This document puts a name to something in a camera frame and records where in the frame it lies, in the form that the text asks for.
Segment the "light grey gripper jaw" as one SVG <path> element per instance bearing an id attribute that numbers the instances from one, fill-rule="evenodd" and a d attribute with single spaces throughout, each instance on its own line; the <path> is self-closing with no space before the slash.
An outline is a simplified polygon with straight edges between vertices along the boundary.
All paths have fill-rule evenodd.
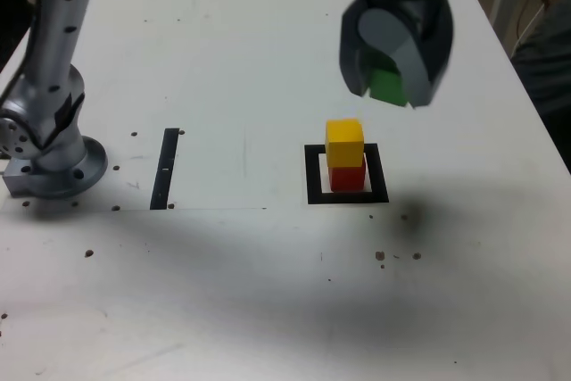
<path id="1" fill-rule="evenodd" d="M 453 41 L 448 0 L 398 2 L 360 16 L 359 34 L 373 54 L 392 61 L 412 107 L 428 106 L 446 72 Z"/>

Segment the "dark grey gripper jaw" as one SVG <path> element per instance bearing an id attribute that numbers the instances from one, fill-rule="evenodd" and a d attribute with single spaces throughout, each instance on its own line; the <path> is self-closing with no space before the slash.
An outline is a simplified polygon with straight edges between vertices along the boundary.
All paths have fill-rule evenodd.
<path id="1" fill-rule="evenodd" d="M 368 90 L 367 48 L 360 35 L 359 22 L 367 10 L 366 0 L 353 0 L 343 13 L 340 33 L 339 66 L 345 85 L 357 96 Z"/>

